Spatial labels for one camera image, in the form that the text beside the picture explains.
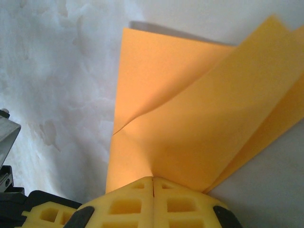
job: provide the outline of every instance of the folded paper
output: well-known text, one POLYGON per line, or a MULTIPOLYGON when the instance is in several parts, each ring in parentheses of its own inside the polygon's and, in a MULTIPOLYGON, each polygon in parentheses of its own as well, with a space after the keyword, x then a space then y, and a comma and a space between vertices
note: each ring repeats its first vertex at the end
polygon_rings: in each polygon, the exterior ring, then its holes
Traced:
POLYGON ((125 29, 106 192, 145 176, 208 192, 304 116, 303 30, 237 48, 125 29))

